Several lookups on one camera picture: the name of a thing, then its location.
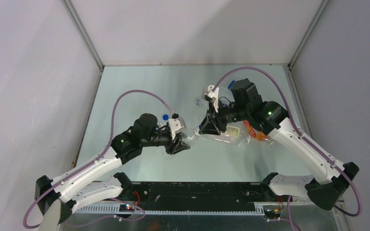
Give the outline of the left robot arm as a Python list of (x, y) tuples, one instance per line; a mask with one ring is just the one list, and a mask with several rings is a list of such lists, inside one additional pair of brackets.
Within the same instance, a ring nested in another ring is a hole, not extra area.
[(116, 173), (101, 182), (97, 179), (138, 157), (145, 147), (163, 146), (168, 155), (190, 149), (183, 140), (185, 129), (185, 121), (178, 114), (173, 114), (162, 127), (157, 125), (153, 114), (142, 114), (126, 131), (115, 136), (105, 151), (81, 166), (53, 179), (46, 175), (37, 179), (35, 199), (40, 212), (45, 215), (50, 206), (59, 201), (59, 223), (63, 223), (80, 208), (98, 201), (130, 199), (134, 194), (133, 184), (125, 173)]

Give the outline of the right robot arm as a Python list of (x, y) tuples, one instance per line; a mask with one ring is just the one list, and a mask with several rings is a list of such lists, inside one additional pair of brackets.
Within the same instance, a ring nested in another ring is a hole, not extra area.
[(359, 167), (327, 154), (293, 125), (283, 106), (275, 101), (263, 101), (255, 84), (248, 79), (234, 82), (231, 92), (234, 101), (223, 107), (219, 105), (218, 89), (214, 85), (204, 88), (202, 94), (209, 108), (198, 128), (199, 133), (221, 135), (228, 124), (248, 121), (254, 129), (287, 148), (310, 172), (308, 176), (270, 173), (262, 181), (262, 197), (267, 201), (283, 195), (302, 197), (321, 209), (332, 210), (359, 172)]

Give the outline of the cream label clear bottle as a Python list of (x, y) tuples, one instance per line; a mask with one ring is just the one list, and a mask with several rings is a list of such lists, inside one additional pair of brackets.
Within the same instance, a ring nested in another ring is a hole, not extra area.
[(220, 135), (203, 134), (201, 138), (237, 146), (248, 144), (251, 141), (251, 135), (242, 122), (228, 124), (226, 131)]

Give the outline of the clear unlabelled plastic bottle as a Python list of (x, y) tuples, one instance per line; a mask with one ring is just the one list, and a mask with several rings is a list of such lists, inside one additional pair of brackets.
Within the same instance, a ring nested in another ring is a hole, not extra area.
[(178, 134), (175, 138), (169, 138), (168, 144), (164, 145), (167, 158), (171, 158), (174, 155), (187, 151), (194, 146), (200, 138), (200, 131), (198, 128), (186, 129)]

